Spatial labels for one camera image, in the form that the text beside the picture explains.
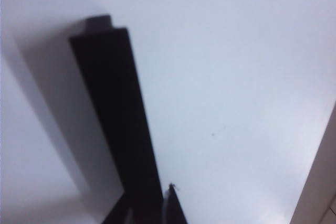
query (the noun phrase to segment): black metal bar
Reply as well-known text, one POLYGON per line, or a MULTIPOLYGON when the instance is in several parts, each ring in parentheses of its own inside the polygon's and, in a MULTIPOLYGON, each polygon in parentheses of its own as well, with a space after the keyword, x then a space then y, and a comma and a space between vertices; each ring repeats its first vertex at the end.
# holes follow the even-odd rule
POLYGON ((70 44, 134 215, 159 223, 162 190, 127 29, 90 18, 70 44))

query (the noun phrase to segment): white surface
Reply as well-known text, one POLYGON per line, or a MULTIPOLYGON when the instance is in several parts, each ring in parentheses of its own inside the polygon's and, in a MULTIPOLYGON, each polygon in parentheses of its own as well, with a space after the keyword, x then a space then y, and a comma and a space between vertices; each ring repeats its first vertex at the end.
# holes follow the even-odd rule
POLYGON ((161 183, 190 224, 290 222, 336 98, 335 0, 2 4, 28 55, 87 16, 129 28, 161 183))

